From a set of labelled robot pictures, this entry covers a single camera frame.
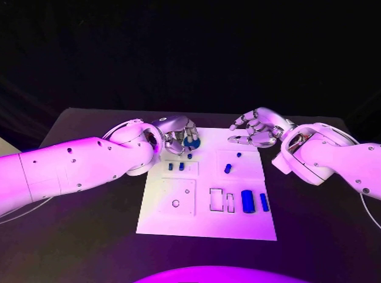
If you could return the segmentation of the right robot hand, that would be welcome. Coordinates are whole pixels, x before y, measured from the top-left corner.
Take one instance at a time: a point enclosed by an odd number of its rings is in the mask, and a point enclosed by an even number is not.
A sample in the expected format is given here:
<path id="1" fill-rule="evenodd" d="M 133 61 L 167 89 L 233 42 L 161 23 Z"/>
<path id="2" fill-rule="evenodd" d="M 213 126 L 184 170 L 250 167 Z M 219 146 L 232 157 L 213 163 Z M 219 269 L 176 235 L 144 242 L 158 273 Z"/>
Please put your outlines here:
<path id="1" fill-rule="evenodd" d="M 246 135 L 232 136 L 227 142 L 269 148 L 276 141 L 284 141 L 298 125 L 266 107 L 259 107 L 240 115 L 230 125 L 230 131 L 246 125 Z"/>

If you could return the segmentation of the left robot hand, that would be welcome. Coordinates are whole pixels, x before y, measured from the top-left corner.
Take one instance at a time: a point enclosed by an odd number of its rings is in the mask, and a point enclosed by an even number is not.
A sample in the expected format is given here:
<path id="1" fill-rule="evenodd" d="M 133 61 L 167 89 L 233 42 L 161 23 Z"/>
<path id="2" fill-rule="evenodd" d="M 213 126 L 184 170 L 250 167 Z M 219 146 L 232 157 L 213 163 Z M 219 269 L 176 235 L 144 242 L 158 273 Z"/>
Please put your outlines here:
<path id="1" fill-rule="evenodd" d="M 196 123 L 184 115 L 168 116 L 151 122 L 158 129 L 166 151 L 183 155 L 190 149 L 183 145 L 184 140 L 191 143 L 199 139 Z"/>

